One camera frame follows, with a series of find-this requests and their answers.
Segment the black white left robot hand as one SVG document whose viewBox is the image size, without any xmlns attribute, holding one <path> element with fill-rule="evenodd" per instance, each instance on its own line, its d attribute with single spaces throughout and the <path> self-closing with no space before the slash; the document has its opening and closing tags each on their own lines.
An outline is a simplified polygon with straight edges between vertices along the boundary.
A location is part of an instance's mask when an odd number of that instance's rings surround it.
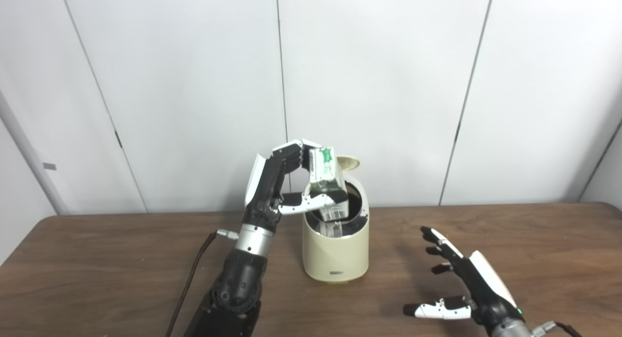
<svg viewBox="0 0 622 337">
<path fill-rule="evenodd" d="M 306 139 L 293 140 L 273 149 L 268 158 L 257 155 L 247 184 L 242 222 L 274 231 L 283 215 L 304 214 L 324 208 L 347 204 L 348 193 L 337 187 L 314 187 L 300 193 L 283 193 L 287 175 L 306 169 L 310 175 L 319 171 L 315 166 L 322 145 Z"/>
</svg>

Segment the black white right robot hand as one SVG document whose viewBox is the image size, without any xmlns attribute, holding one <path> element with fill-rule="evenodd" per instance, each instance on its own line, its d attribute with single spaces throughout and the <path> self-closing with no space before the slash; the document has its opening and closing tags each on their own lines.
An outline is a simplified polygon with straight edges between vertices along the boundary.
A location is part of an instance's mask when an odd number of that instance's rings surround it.
<svg viewBox="0 0 622 337">
<path fill-rule="evenodd" d="M 497 328 L 525 319 L 515 299 L 500 276 L 480 251 L 464 256 L 439 231 L 422 226 L 422 237 L 433 246 L 426 248 L 429 255 L 441 256 L 445 262 L 431 268 L 439 275 L 451 272 L 459 277 L 469 291 L 469 297 L 443 297 L 425 303 L 408 303 L 403 306 L 405 316 L 416 319 L 464 320 L 473 319 L 484 327 L 489 336 Z"/>
</svg>

